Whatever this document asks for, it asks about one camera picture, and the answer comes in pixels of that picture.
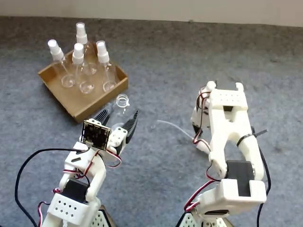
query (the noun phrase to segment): cardboard box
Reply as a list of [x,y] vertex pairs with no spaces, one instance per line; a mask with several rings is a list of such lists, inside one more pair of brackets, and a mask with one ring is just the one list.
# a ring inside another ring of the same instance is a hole
[[[71,60],[72,51],[67,54],[67,57]],[[118,66],[116,66],[116,71],[119,82],[112,90],[104,92],[101,79],[94,76],[95,88],[90,94],[82,94],[77,86],[62,87],[61,79],[56,76],[53,64],[42,69],[38,74],[66,111],[77,122],[81,122],[128,88],[127,75]]]

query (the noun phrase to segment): gray carpet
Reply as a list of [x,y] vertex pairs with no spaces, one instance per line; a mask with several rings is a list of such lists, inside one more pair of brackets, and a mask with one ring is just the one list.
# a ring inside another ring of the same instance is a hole
[[[70,148],[81,131],[43,85],[37,72],[51,56],[47,40],[65,52],[75,23],[89,38],[104,39],[110,56],[129,75],[127,94],[140,119],[120,168],[109,169],[99,198],[120,227],[172,227],[189,196],[204,182],[207,156],[167,120],[193,134],[190,116],[208,80],[242,81],[250,121],[268,162],[272,190],[261,226],[301,226],[303,212],[303,28],[184,22],[0,17],[0,225],[29,227],[14,201],[17,172],[40,148]],[[227,157],[239,156],[232,146]],[[20,181],[20,200],[37,220],[39,201],[50,201],[67,152],[38,155]],[[257,208],[229,217],[256,225]]]

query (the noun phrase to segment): white spray nozzle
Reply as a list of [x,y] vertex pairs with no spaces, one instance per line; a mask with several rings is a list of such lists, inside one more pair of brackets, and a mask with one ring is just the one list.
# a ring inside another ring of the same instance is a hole
[[87,40],[87,34],[85,31],[85,24],[84,23],[77,23],[76,24],[76,29],[77,29],[77,43],[85,45],[88,40]]
[[76,43],[74,45],[74,52],[72,53],[72,63],[82,64],[84,60],[83,45]]
[[109,55],[104,41],[97,42],[98,60],[100,63],[109,62]]
[[56,40],[51,39],[48,41],[48,47],[51,51],[51,54],[53,56],[53,60],[54,61],[61,61],[62,58],[64,57],[64,54],[61,50],[61,48],[59,47],[58,43]]

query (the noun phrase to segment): white robotic arm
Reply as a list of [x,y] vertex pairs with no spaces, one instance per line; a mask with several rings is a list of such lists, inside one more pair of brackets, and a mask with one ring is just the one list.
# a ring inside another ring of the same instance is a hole
[[[105,213],[100,211],[97,193],[106,177],[105,162],[115,161],[132,137],[137,124],[138,111],[122,127],[110,133],[105,127],[109,113],[101,112],[96,118],[84,121],[80,142],[75,149],[83,153],[70,152],[65,160],[64,175],[59,183],[42,227],[108,227]],[[74,179],[83,176],[92,178],[89,185]]]
[[[221,180],[189,204],[192,210],[180,219],[180,226],[188,218],[197,226],[203,223],[205,227],[225,227],[222,218],[246,212],[266,201],[263,163],[257,139],[251,136],[243,85],[236,83],[236,88],[217,89],[216,83],[209,81],[199,91],[191,121],[197,134],[202,133],[203,127],[210,128],[212,138],[209,145],[201,140],[196,145],[209,155]],[[225,160],[224,148],[229,140],[237,144],[245,161]]]

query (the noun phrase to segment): black cable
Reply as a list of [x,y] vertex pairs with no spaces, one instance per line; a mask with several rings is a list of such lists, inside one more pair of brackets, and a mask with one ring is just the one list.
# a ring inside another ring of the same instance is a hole
[[87,184],[89,185],[89,187],[90,187],[90,181],[89,181],[89,178],[86,176],[86,175],[84,175],[84,177],[86,178],[86,180],[87,180]]
[[[264,168],[265,168],[265,172],[266,172],[266,177],[267,177],[267,183],[268,183],[268,188],[266,189],[266,196],[267,196],[269,191],[270,191],[270,188],[271,188],[271,179],[270,179],[269,169],[268,169],[266,160],[264,158],[264,155],[263,155],[260,147],[259,147],[259,150],[260,150],[261,159],[262,159],[262,162],[263,162],[263,165],[264,165]],[[259,206],[259,210],[258,210],[258,214],[257,214],[257,227],[260,226],[259,221],[260,221],[260,215],[261,215],[262,207],[263,207],[263,203],[260,204],[260,206]]]
[[21,205],[19,198],[18,198],[18,188],[19,188],[19,181],[20,181],[20,177],[22,174],[23,169],[25,168],[25,166],[28,164],[28,162],[37,154],[44,152],[44,151],[51,151],[51,150],[66,150],[66,151],[76,151],[76,152],[85,152],[83,150],[77,150],[77,149],[72,149],[72,148],[48,148],[48,149],[41,149],[38,150],[36,152],[34,152],[31,156],[29,156],[27,158],[27,160],[22,164],[21,168],[19,169],[17,178],[16,178],[16,185],[15,185],[15,201],[17,203],[17,205],[20,207],[20,209],[23,211],[23,213],[25,213],[25,215],[30,219],[30,221],[32,222],[32,224],[34,225],[34,227],[38,227],[37,224],[35,223],[35,220],[32,218],[32,216],[27,212],[27,210]]

